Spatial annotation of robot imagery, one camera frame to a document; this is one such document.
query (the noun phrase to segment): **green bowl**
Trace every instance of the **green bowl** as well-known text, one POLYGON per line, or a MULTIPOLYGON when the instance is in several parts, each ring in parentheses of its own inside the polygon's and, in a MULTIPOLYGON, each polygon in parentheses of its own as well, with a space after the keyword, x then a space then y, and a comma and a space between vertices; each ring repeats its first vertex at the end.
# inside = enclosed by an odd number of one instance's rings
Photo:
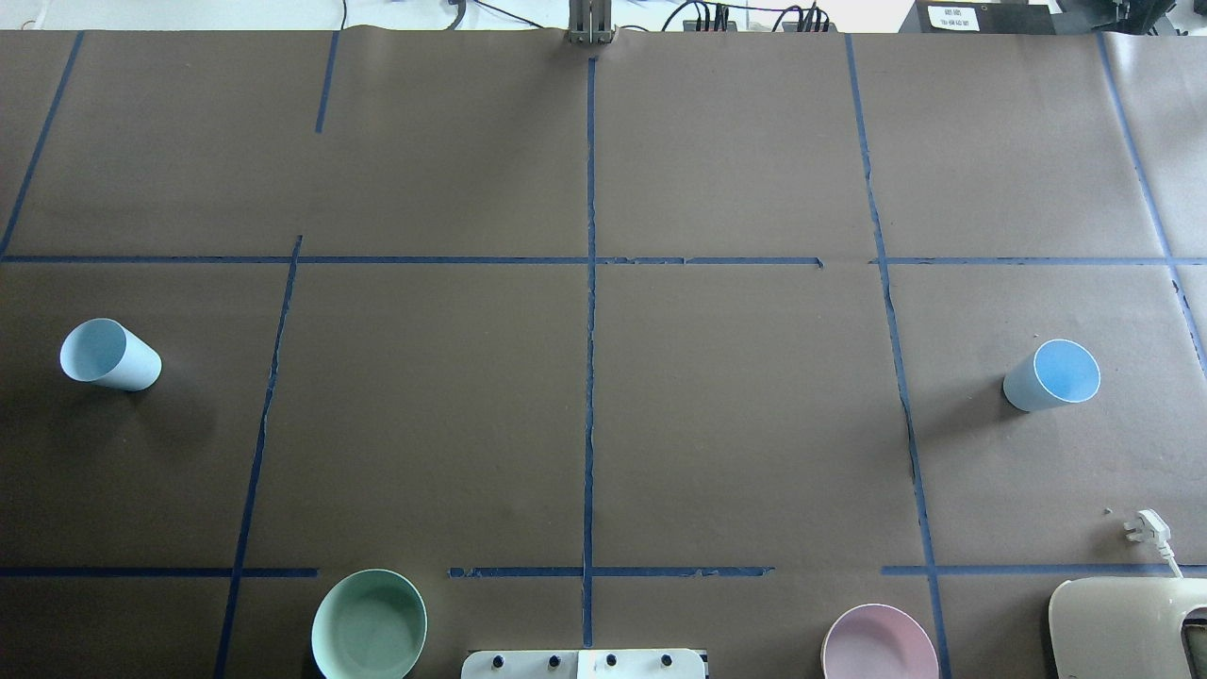
POLYGON ((401 679, 427 639, 427 609, 409 580, 374 568, 344 578, 314 615, 310 646, 327 679, 401 679))

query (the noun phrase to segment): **blue tape line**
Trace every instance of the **blue tape line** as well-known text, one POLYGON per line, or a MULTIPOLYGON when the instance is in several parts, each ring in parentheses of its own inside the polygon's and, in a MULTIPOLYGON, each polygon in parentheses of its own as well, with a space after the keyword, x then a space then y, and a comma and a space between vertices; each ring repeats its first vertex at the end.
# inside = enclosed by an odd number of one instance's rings
POLYGON ((8 242, 12 240, 12 233, 17 228, 17 219, 21 217, 21 207, 25 204, 25 193, 29 191, 29 183, 34 180, 34 170, 37 168, 37 160, 42 157, 42 148, 46 147, 46 137, 51 134, 51 124, 54 122, 54 115, 59 110, 59 103, 63 101, 63 92, 68 88, 68 80, 71 77, 71 69, 75 66, 75 60, 80 54, 80 46, 82 43, 83 31, 80 30, 76 31, 75 42, 71 45, 71 53, 68 55, 68 63, 63 65, 63 75, 59 76, 59 86, 54 89, 51 107, 46 111, 42 131, 37 135, 37 142, 34 144, 34 153, 29 157, 29 164, 25 165, 25 177, 21 180, 21 188, 17 189, 17 199, 13 201, 12 212, 8 215, 8 226, 4 230, 4 238, 0 238, 0 259, 4 259, 5 252, 8 251, 8 242))
POLYGON ((595 643, 595 65, 587 60, 587 423, 583 455, 583 648, 595 643))
POLYGON ((885 236, 880 224, 880 210, 876 207, 876 195, 871 189, 871 151, 868 146, 868 128, 863 117, 863 98, 859 94, 859 74, 855 64, 855 42, 851 34, 846 39, 846 60, 851 75, 851 99, 855 103, 855 122, 859 130, 859 153, 863 159, 863 177, 868 191, 868 210, 871 212, 871 224, 876 240, 876 263, 880 268, 880 285, 885 297, 885 314, 888 320, 888 336, 893 349, 893 368, 897 373, 897 392, 902 410, 905 412, 905 431, 909 441, 910 466, 914 472, 914 501, 917 505, 917 523, 922 533, 922 554, 931 572, 927 579, 931 587, 931 608, 934 614, 934 634, 939 651, 939 667, 944 679, 951 679, 951 658, 947 652, 947 632, 943 622, 943 603, 939 596, 939 578, 934 572, 934 546, 931 540, 931 521, 926 510, 926 490, 922 486, 922 466, 919 462, 917 439, 914 435, 914 412, 910 409, 909 386, 905 382, 905 364, 902 359, 900 334, 897 328, 897 310, 893 308, 892 285, 888 279, 888 253, 885 248, 885 236))
POLYGON ((322 96, 319 98, 319 117, 314 121, 315 134, 322 134, 327 119, 327 96, 331 94, 331 77, 336 72, 336 52, 339 48, 339 31, 331 31, 331 47, 327 49, 327 75, 322 78, 322 96))
POLYGON ((1107 75, 1107 89, 1110 92, 1110 103, 1115 107, 1115 116, 1119 117, 1119 127, 1123 129, 1124 140, 1127 142, 1127 153, 1131 156, 1132 165, 1136 168, 1136 177, 1139 178, 1139 188, 1144 195, 1144 204, 1148 205, 1148 213, 1153 219, 1153 227, 1156 229, 1156 239, 1161 242, 1161 252, 1165 253, 1166 262, 1170 265, 1170 276, 1173 280, 1173 287, 1178 295, 1178 304, 1182 306, 1182 317, 1186 321, 1186 329, 1190 332, 1190 344, 1194 345, 1195 356, 1199 358, 1199 370, 1203 376, 1207 376, 1207 355, 1203 353, 1202 336, 1199 333, 1199 324, 1195 322, 1195 316, 1190 311, 1186 288, 1182 285, 1182 276, 1178 274, 1178 267, 1173 261, 1173 250, 1170 247, 1170 239, 1165 233, 1161 212, 1156 209, 1156 201, 1153 199, 1153 191, 1148 183, 1148 175, 1144 172, 1144 164, 1141 163, 1139 152, 1136 151, 1136 141, 1132 137, 1127 115, 1124 112, 1123 100, 1119 99, 1115 72, 1110 66, 1110 57, 1107 54, 1107 41, 1101 33, 1095 34, 1095 37, 1098 40, 1098 57, 1102 59, 1102 69, 1107 75))
POLYGON ((298 259, 304 264, 585 264, 587 257, 478 257, 459 254, 418 256, 340 256, 311 254, 298 259))
MULTIPOLYGON (((1207 574, 1207 566, 1179 564, 1183 573, 1207 574)), ((880 569, 887 576, 923 576, 929 573, 925 566, 886 566, 880 569)), ((1053 564, 996 564, 996 566, 939 566, 934 569, 943 576, 961 575, 1168 575, 1164 563, 1053 563, 1053 564)))
POLYGON ((601 264, 806 264, 823 268, 817 257, 597 257, 601 264))
POLYGON ((1145 265, 1168 263, 1162 257, 887 257, 890 264, 937 265, 1145 265))
MULTIPOLYGON (((8 567, 0 578, 231 578, 229 568, 8 567)), ((317 568, 249 568, 244 578, 317 578, 317 568)))
POLYGON ((239 580, 243 578, 243 563, 247 556, 247 535, 251 533, 251 515, 256 507, 256 487, 260 485, 260 468, 264 461, 264 441, 268 438, 268 411, 273 406, 276 393, 276 376, 281 365, 281 336, 285 334, 285 318, 290 315, 290 299, 293 297, 293 280, 298 271, 298 253, 302 251, 302 236, 293 244, 290 273, 285 279, 285 298, 281 302, 281 316, 276 321, 276 341, 273 345, 273 363, 268 369, 268 387, 264 388, 264 409, 260 414, 260 433, 256 437, 256 455, 251 461, 251 478, 247 481, 247 499, 243 505, 243 523, 239 527, 239 543, 234 552, 234 568, 231 572, 231 591, 227 595, 226 619, 222 621, 222 638, 218 642, 218 655, 214 663, 214 677, 221 679, 226 673, 227 652, 231 648, 231 632, 234 628, 235 604, 239 601, 239 580))
POLYGON ((287 264, 291 259, 241 254, 13 254, 5 261, 25 264, 287 264))
POLYGON ((599 578, 763 578, 774 572, 770 566, 690 566, 690 567, 619 567, 594 569, 599 578))
POLYGON ((503 567, 503 568, 450 568, 449 578, 454 580, 479 578, 582 578, 583 569, 578 566, 553 567, 503 567))

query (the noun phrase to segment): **blue cup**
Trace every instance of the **blue cup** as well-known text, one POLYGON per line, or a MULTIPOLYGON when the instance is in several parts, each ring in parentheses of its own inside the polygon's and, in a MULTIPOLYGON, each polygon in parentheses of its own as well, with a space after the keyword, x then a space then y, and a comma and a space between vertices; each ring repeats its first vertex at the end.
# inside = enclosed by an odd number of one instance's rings
POLYGON ((1102 374, 1085 347, 1068 339, 1049 339, 1002 382, 1010 405, 1032 412, 1084 404, 1098 393, 1102 374))

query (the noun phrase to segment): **black box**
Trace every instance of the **black box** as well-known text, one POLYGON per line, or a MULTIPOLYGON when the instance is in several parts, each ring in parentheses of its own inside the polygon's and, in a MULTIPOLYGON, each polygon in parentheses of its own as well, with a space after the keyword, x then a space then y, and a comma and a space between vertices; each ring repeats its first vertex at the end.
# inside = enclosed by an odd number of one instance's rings
POLYGON ((897 33, 1016 33, 1056 35, 1046 5, 916 0, 897 33))

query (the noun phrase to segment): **bowl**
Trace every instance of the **bowl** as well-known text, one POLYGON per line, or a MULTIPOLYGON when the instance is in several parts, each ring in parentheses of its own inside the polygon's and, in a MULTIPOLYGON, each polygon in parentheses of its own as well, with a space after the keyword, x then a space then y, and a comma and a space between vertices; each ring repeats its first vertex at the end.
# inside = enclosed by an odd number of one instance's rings
POLYGON ((427 609, 409 580, 374 568, 327 592, 310 628, 314 661, 327 679, 401 679, 427 639, 427 609))
POLYGON ((844 613, 822 642, 826 679, 938 679, 934 645, 916 620, 885 604, 844 613))

